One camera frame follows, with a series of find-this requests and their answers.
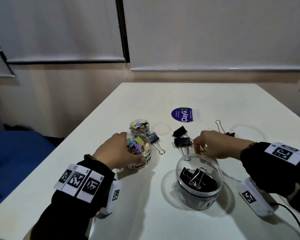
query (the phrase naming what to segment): blue cushion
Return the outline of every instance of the blue cushion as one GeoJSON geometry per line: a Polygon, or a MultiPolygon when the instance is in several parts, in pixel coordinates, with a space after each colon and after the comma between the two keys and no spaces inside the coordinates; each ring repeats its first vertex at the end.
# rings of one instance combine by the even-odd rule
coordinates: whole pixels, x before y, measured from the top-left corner
{"type": "Polygon", "coordinates": [[[33,131],[0,131],[0,203],[55,149],[33,131]]]}

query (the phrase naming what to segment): jar label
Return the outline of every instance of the jar label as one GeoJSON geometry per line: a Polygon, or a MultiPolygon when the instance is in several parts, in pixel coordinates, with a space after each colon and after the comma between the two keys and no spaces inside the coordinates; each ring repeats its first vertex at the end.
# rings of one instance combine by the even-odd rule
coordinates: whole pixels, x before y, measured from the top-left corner
{"type": "Polygon", "coordinates": [[[199,121],[200,120],[200,111],[198,109],[192,108],[176,108],[171,112],[171,116],[181,122],[192,122],[192,121],[199,121]]]}

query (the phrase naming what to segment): black sleeve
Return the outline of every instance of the black sleeve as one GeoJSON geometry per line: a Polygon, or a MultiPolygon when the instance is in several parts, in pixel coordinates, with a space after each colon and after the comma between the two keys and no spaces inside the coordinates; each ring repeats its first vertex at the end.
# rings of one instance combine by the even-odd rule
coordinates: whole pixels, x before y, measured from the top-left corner
{"type": "Polygon", "coordinates": [[[87,158],[77,165],[87,167],[104,176],[91,203],[56,190],[51,204],[33,226],[30,239],[86,239],[85,233],[90,218],[101,207],[106,207],[111,183],[115,174],[103,163],[87,158]]]}
{"type": "MultiPolygon", "coordinates": [[[[266,153],[270,143],[253,143],[240,155],[242,165],[258,188],[267,193],[276,193],[285,198],[296,192],[300,185],[300,166],[266,153]]],[[[300,213],[300,189],[288,201],[300,213]]]]}

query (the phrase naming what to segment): white device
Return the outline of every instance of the white device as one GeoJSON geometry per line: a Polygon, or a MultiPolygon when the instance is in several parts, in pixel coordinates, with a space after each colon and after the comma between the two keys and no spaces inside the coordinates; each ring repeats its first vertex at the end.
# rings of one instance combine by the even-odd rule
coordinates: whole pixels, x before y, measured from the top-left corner
{"type": "Polygon", "coordinates": [[[260,217],[271,215],[278,209],[278,206],[270,205],[276,202],[275,199],[259,189],[251,177],[238,183],[237,190],[248,206],[260,217]]]}
{"type": "Polygon", "coordinates": [[[121,189],[121,182],[119,180],[112,181],[111,188],[109,191],[107,206],[102,207],[99,210],[99,213],[102,213],[104,215],[109,215],[114,211],[117,204],[117,199],[119,197],[120,189],[121,189]]]}

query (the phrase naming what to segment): finger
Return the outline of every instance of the finger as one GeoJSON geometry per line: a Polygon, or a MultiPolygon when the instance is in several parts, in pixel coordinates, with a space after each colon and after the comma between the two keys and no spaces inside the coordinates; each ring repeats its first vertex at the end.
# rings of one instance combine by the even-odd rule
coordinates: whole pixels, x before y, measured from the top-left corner
{"type": "Polygon", "coordinates": [[[146,158],[142,155],[132,155],[130,154],[130,163],[136,163],[136,164],[144,164],[146,163],[146,158]]]}
{"type": "Polygon", "coordinates": [[[200,146],[204,147],[206,143],[204,142],[203,136],[198,136],[193,140],[194,152],[200,154],[200,146]]]}
{"type": "Polygon", "coordinates": [[[127,133],[126,132],[121,132],[120,134],[118,134],[119,136],[122,136],[122,137],[127,137],[127,133]]]}

